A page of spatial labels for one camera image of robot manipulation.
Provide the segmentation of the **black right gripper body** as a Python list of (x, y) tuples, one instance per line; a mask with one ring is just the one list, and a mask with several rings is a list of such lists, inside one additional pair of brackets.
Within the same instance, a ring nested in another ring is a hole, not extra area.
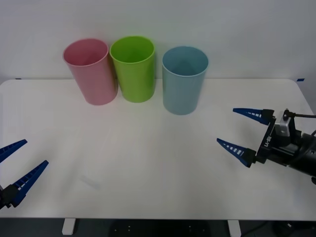
[(298, 156), (301, 132), (296, 130), (293, 118), (287, 120), (272, 117), (257, 151), (257, 161), (273, 161), (283, 166)]

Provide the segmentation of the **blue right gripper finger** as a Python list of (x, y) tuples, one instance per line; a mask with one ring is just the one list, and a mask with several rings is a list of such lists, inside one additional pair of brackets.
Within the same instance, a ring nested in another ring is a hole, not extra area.
[(217, 138), (216, 141), (231, 155), (236, 157), (244, 166), (250, 168), (256, 162), (256, 151), (226, 142)]
[(233, 108), (233, 112), (253, 119), (261, 124), (270, 126), (274, 125), (274, 110), (270, 109), (250, 109), (250, 108)]

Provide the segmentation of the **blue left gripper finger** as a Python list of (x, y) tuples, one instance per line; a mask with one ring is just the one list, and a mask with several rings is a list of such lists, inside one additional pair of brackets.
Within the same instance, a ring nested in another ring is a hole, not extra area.
[(14, 152), (20, 149), (22, 146), (27, 144), (27, 140), (23, 139), (18, 142), (12, 143), (8, 146), (0, 148), (0, 163), (2, 163), (5, 159), (11, 156)]
[(3, 207), (17, 207), (25, 198), (27, 192), (43, 173), (48, 164), (49, 162), (47, 160), (43, 161), (40, 165), (35, 167), (22, 178), (3, 189)]

